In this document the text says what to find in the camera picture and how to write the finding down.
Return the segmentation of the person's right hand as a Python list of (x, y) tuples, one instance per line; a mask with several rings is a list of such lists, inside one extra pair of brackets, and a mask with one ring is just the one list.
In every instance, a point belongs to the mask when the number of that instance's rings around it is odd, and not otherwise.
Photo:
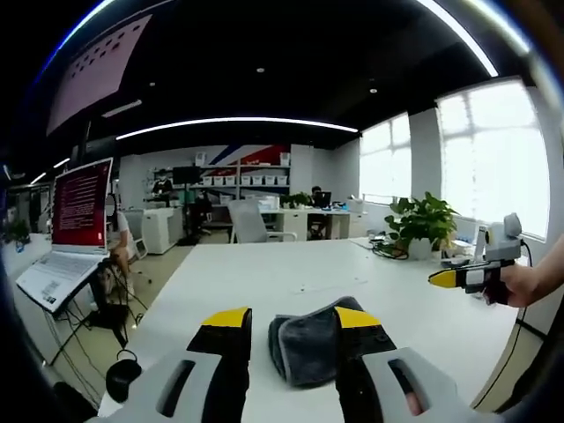
[(553, 291), (552, 278), (539, 265), (512, 265), (501, 270), (501, 281), (508, 289), (507, 303), (513, 308), (526, 308)]

